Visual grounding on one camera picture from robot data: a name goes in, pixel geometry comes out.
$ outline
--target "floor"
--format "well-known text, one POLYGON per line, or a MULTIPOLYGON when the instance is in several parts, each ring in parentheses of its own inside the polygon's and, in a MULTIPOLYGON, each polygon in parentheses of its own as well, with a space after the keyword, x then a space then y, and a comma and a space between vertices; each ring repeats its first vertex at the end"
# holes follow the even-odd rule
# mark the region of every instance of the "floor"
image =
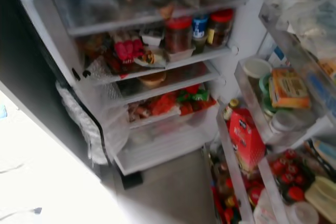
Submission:
POLYGON ((141 186, 125 191, 115 170, 102 186, 1 92, 0 103, 0 220, 16 212, 2 224, 216 223, 200 150, 143 172, 141 186))

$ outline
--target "refrigerator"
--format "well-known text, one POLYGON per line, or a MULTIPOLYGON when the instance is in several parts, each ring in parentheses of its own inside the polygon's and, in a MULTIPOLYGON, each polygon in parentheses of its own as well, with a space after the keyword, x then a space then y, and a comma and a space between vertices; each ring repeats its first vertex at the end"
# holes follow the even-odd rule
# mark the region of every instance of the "refrigerator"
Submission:
MULTIPOLYGON (((234 9, 234 23, 225 46, 209 49, 188 59, 168 62, 165 68, 130 74, 112 74, 101 65, 86 65, 75 42, 77 38, 115 30, 142 29, 162 24, 159 13, 143 0, 1 0, 0 88, 19 108, 47 131, 87 169, 99 177, 100 165, 114 165, 125 187, 141 183, 141 171, 200 149, 214 139, 221 140, 242 220, 254 223, 228 129, 222 118, 225 105, 239 97, 249 108, 263 141, 292 140, 294 146, 314 135, 332 135, 335 87, 316 74, 300 72, 311 57, 297 49, 286 33, 275 29, 264 0, 212 0, 197 7, 180 6, 173 17, 234 9), (128 3, 123 16, 102 15, 90 9, 92 3, 114 14, 128 3), (274 134, 248 84, 242 65, 254 55, 270 55, 278 45, 301 74, 313 96, 319 118, 309 129, 274 134), (167 71, 172 78, 158 88, 139 88, 138 77, 167 71), (216 100, 207 110, 187 116, 162 117, 146 123, 129 123, 128 104, 195 84, 205 83, 216 100), (131 140, 145 139, 136 145, 131 140)), ((267 190, 275 183, 267 160, 259 164, 267 190)), ((279 223, 288 223, 279 194, 272 206, 279 223)))

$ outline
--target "yellow package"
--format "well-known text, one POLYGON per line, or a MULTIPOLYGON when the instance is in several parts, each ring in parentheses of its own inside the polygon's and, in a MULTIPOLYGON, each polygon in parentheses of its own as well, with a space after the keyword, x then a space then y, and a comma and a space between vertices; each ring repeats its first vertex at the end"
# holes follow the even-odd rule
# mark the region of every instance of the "yellow package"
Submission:
POLYGON ((310 108, 307 88, 293 68, 274 68, 269 92, 273 107, 310 108))
POLYGON ((336 58, 319 60, 319 65, 336 84, 336 58))

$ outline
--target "glass jar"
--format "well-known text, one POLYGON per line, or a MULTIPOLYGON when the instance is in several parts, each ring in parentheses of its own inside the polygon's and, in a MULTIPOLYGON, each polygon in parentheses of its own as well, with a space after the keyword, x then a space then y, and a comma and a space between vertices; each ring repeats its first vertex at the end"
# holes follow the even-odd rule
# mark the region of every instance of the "glass jar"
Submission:
POLYGON ((192 18, 173 18, 165 24, 165 49, 174 54, 191 48, 192 18))
POLYGON ((219 10, 210 15, 206 43, 211 47, 225 45, 229 39, 229 34, 233 23, 233 10, 219 10))

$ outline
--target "red box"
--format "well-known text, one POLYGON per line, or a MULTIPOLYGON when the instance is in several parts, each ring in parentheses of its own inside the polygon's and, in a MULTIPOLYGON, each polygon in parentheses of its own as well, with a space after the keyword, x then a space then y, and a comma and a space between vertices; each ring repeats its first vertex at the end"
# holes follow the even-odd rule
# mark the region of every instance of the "red box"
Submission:
POLYGON ((266 147, 247 109, 233 111, 229 133, 240 169, 251 174, 264 157, 266 147))

